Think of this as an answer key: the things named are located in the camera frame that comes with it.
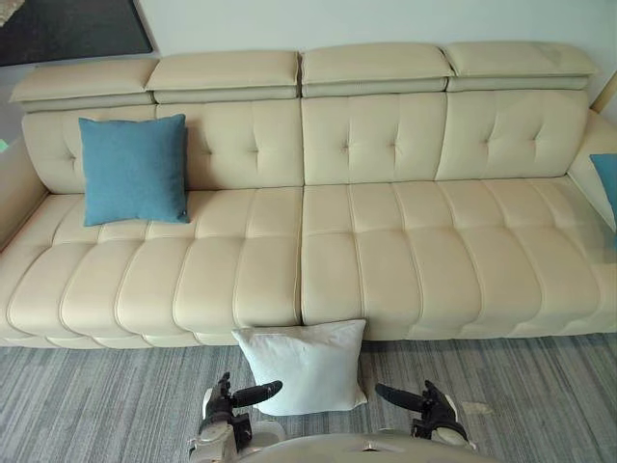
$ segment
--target backrest cushion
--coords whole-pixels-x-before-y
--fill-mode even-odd
[[[27,114],[23,133],[52,193],[84,193],[79,118],[145,121],[186,115],[190,190],[301,186],[300,101],[164,104]]]
[[[585,91],[448,93],[436,179],[563,176],[586,118]]]
[[[26,114],[24,140],[40,179],[52,193],[84,193],[86,180],[79,118],[94,121],[154,119],[154,105]]]
[[[306,184],[433,179],[445,111],[445,93],[303,99]]]
[[[159,118],[186,115],[187,187],[302,186],[300,101],[161,104]]]

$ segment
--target blue pillow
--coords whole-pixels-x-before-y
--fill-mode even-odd
[[[187,223],[183,114],[155,121],[79,119],[85,225],[126,219]]]
[[[617,154],[592,154],[589,157],[598,171],[608,202],[613,208],[613,217],[617,221]],[[617,247],[617,236],[614,244]]]

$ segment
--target seat cushion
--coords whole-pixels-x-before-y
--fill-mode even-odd
[[[300,324],[301,188],[199,191],[189,224],[83,227],[83,195],[49,196],[0,256],[0,339],[19,345],[235,343]]]
[[[568,177],[308,186],[302,315],[370,340],[617,329],[611,232]]]

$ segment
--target cream leather sofa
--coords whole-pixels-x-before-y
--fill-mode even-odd
[[[615,223],[588,159],[617,152],[617,131],[587,108],[582,52],[353,45],[304,53],[301,72],[298,58],[27,76],[25,143],[0,159],[0,343],[225,344],[238,326],[357,317],[370,340],[617,330]],[[191,223],[83,227],[77,119],[177,113]]]

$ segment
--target floor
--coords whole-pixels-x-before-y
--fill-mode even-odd
[[[226,370],[252,384],[238,347],[0,348],[0,461],[180,462],[205,390]],[[480,452],[504,462],[611,462],[617,455],[617,335],[536,340],[368,342],[369,402],[348,413],[279,419],[291,437],[410,428],[372,392],[453,396]],[[251,410],[254,419],[259,412]]]

